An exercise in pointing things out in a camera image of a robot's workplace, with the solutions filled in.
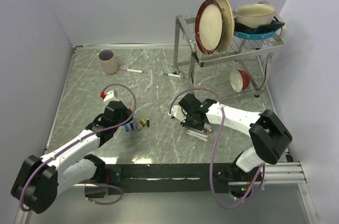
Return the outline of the grey marker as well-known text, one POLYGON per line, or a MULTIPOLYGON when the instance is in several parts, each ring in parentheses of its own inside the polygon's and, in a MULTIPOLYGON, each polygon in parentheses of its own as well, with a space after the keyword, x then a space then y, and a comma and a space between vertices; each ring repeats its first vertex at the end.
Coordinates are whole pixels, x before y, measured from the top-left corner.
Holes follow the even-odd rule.
POLYGON ((190 133, 190 134, 193 134, 193 135, 196 135, 196 136, 202 137, 202 138, 208 138, 208 136, 207 136, 207 135, 205 135, 205 134, 202 134, 202 133, 198 133, 198 132, 195 132, 195 131, 192 131, 192 130, 187 130, 187 133, 190 133))

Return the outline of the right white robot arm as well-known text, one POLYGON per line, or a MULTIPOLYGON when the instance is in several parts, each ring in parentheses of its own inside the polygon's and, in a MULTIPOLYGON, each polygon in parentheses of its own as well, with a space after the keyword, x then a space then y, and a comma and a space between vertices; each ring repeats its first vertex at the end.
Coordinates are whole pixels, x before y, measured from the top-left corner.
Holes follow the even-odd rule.
POLYGON ((201 102, 188 93, 171 107, 170 115, 184 127, 202 130, 208 124, 216 124, 249 136, 253 146, 238 155, 231 169, 238 181, 245 180, 262 164, 276 164, 292 142, 291 133, 271 110, 244 111, 209 98, 201 102))

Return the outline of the pink cap marker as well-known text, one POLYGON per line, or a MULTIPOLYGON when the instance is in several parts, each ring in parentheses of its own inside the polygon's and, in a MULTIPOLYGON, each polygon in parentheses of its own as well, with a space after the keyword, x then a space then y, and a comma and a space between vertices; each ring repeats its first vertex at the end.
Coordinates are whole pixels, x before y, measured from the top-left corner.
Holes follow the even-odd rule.
POLYGON ((144 73, 143 70, 135 70, 135 69, 127 69, 127 68, 123 68, 122 71, 126 71, 126 72, 129 72, 129 73, 139 73, 139 74, 144 73))

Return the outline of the yellow cap marker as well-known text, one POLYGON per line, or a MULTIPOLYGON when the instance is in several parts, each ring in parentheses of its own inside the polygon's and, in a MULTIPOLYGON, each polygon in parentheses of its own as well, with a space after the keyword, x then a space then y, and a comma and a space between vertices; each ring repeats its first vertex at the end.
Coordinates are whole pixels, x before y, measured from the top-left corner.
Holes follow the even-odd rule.
POLYGON ((191 137, 195 137, 195 138, 197 138, 197 139, 199 139, 199 140, 201 140, 201 141, 208 142, 208 139, 207 139, 207 138, 204 138, 204 137, 195 135, 195 134, 190 133, 190 132, 188 132, 188 131, 187 131, 186 133, 187 133, 189 136, 191 136, 191 137))

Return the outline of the green cap marker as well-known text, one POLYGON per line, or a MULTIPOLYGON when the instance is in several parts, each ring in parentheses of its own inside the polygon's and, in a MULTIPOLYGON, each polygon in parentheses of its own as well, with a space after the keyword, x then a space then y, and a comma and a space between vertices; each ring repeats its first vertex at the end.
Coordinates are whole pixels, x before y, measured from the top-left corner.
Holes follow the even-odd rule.
POLYGON ((181 78, 180 75, 177 74, 171 74, 171 73, 163 73, 164 76, 174 77, 174 78, 181 78))

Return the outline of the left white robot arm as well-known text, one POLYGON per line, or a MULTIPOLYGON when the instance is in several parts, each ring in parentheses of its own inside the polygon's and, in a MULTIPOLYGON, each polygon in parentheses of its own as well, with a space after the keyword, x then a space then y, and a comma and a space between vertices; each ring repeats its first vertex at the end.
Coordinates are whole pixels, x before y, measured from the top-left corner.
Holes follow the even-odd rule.
POLYGON ((20 209, 43 213, 59 194, 85 180, 107 185, 110 172, 91 152, 113 138, 120 126, 132 120, 134 112, 121 101, 111 101, 73 140, 41 157, 27 157, 11 189, 20 209))

